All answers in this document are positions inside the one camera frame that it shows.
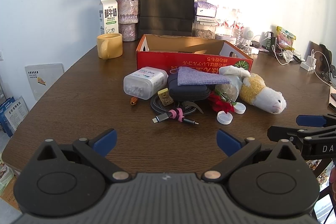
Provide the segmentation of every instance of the black zippered case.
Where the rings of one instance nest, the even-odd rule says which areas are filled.
[[[205,100],[210,95],[206,85],[177,85],[177,73],[168,76],[170,97],[177,102]]]

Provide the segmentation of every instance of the metal pin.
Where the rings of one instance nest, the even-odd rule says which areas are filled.
[[[116,180],[125,180],[128,179],[129,174],[125,171],[117,171],[113,173],[112,177]]]
[[[210,170],[204,173],[204,176],[207,179],[218,179],[221,177],[221,173],[219,173],[218,171],[215,170]]]

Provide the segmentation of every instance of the white bottle cap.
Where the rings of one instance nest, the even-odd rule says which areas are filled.
[[[229,124],[232,121],[232,114],[231,113],[225,113],[225,111],[219,111],[217,114],[217,121],[219,121],[221,124]]]
[[[246,106],[244,106],[242,103],[236,103],[236,105],[233,106],[233,109],[237,114],[243,114],[246,110]]]

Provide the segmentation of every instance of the yellow eraser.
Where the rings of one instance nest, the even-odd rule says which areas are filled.
[[[163,90],[159,90],[157,94],[164,106],[170,105],[174,102],[174,100],[170,97],[169,91],[167,88]]]

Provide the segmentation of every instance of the red fabric flower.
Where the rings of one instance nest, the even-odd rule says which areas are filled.
[[[224,111],[225,113],[228,113],[229,111],[235,111],[230,103],[223,101],[221,97],[213,91],[210,93],[208,100],[210,101],[211,108],[216,112]]]

